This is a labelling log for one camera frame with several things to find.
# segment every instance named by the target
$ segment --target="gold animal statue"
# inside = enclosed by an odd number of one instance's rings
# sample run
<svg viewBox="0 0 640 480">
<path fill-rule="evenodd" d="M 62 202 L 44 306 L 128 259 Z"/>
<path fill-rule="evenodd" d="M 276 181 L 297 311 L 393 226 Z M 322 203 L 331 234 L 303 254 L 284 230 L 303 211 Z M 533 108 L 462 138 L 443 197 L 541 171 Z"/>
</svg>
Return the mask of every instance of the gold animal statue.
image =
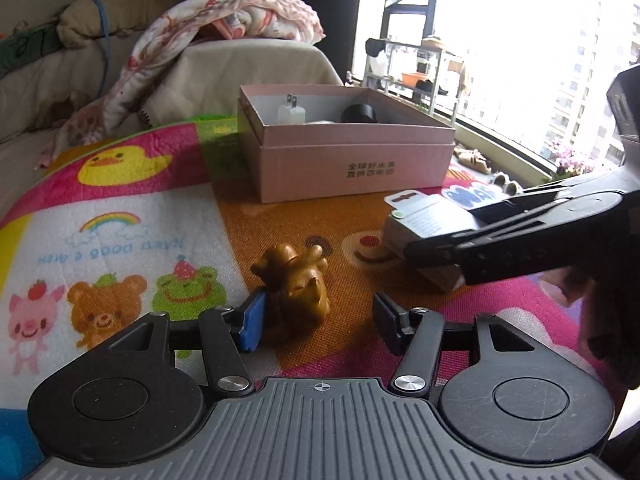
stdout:
<svg viewBox="0 0 640 480">
<path fill-rule="evenodd" d="M 322 279 L 327 267 L 319 245 L 302 254 L 289 244 L 277 244 L 264 251 L 251 266 L 251 272 L 271 293 L 265 319 L 267 332 L 278 334 L 278 338 L 295 338 L 324 323 L 330 310 Z"/>
</svg>

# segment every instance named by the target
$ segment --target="rolled beige cushion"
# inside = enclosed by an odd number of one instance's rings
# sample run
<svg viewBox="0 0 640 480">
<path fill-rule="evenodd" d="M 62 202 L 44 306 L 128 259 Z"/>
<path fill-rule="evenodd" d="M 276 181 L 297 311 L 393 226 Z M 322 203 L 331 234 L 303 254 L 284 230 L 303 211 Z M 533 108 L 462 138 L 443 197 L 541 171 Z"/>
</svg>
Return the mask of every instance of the rolled beige cushion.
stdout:
<svg viewBox="0 0 640 480">
<path fill-rule="evenodd" d="M 109 19 L 109 33 L 144 30 L 176 0 L 101 0 Z M 100 13 L 93 0 L 76 0 L 60 16 L 60 41 L 67 48 L 83 48 L 91 38 L 104 35 Z"/>
</svg>

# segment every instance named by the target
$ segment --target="cartoon pig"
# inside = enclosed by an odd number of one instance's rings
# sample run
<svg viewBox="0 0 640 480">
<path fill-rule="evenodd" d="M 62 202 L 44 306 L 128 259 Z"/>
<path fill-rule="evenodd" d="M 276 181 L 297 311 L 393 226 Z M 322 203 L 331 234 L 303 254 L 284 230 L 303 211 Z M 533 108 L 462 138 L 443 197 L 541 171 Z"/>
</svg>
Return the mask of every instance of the cartoon pig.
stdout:
<svg viewBox="0 0 640 480">
<path fill-rule="evenodd" d="M 64 293 L 65 286 L 61 285 L 47 294 L 47 285 L 38 280 L 27 297 L 11 296 L 8 332 L 15 341 L 9 350 L 9 354 L 15 353 L 14 375 L 20 373 L 25 363 L 31 373 L 38 374 L 38 353 L 47 350 L 43 339 L 56 322 L 58 302 Z"/>
</svg>

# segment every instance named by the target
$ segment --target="colorful mat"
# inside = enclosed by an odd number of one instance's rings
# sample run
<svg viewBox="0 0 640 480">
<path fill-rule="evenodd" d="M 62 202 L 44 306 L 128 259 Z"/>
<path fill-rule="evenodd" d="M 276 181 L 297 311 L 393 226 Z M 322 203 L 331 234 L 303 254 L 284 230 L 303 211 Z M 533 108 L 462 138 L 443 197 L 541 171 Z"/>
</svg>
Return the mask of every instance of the colorful mat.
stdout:
<svg viewBox="0 0 640 480">
<path fill-rule="evenodd" d="M 239 305 L 259 284 L 250 265 L 278 242 L 322 246 L 332 312 L 308 340 L 249 354 L 256 380 L 388 380 L 398 359 L 370 315 L 381 289 L 449 320 L 498 314 L 605 377 L 578 355 L 575 317 L 540 291 L 536 277 L 443 295 L 393 257 L 380 244 L 385 193 L 260 204 L 235 130 L 235 120 L 201 121 L 103 146 L 33 187 L 2 221 L 0 478 L 20 478 L 42 459 L 24 410 L 44 378 L 149 311 L 187 319 L 207 306 Z M 424 191 L 472 207 L 495 200 L 498 188 L 452 166 L 442 190 Z M 465 355 L 446 352 L 438 380 L 465 364 Z M 181 353 L 177 366 L 205 381 L 199 352 Z"/>
</svg>

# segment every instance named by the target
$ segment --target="blue strap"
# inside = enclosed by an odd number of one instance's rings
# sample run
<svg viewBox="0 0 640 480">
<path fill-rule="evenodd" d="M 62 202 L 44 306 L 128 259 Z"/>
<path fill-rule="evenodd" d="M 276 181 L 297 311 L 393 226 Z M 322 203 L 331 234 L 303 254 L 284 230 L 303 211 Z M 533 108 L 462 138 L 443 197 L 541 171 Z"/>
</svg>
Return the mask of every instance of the blue strap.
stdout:
<svg viewBox="0 0 640 480">
<path fill-rule="evenodd" d="M 104 69 L 102 70 L 102 79 L 100 79 L 100 88 L 98 89 L 97 98 L 102 97 L 104 92 L 104 84 L 107 80 L 107 73 L 109 72 L 109 63 L 111 61 L 111 49 L 109 44 L 109 19 L 107 13 L 104 10 L 104 6 L 101 0 L 93 0 L 96 7 L 98 7 L 98 13 L 100 14 L 100 25 L 102 27 L 102 34 L 104 35 Z"/>
</svg>

